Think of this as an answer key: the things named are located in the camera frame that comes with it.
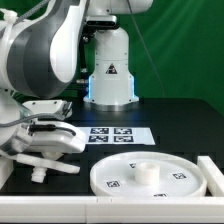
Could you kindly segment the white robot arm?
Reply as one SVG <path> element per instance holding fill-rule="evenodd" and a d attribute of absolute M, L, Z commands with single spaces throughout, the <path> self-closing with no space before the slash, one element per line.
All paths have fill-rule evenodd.
<path fill-rule="evenodd" d="M 85 134 L 73 127 L 33 133 L 36 118 L 9 95 L 51 99 L 72 81 L 78 46 L 85 26 L 102 42 L 101 62 L 90 76 L 84 101 L 99 107 L 123 109 L 139 101 L 128 71 L 128 36 L 116 26 L 118 14 L 148 10 L 153 0 L 49 0 L 45 14 L 35 20 L 7 23 L 0 37 L 0 153 L 10 157 L 38 146 L 60 153 L 81 152 Z"/>

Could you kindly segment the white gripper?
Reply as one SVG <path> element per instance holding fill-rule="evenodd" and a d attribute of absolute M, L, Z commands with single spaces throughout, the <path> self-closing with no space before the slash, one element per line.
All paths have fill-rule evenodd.
<path fill-rule="evenodd" d="M 28 128 L 31 143 L 27 151 L 74 154 L 85 149 L 86 134 L 79 128 L 59 121 L 37 121 Z"/>

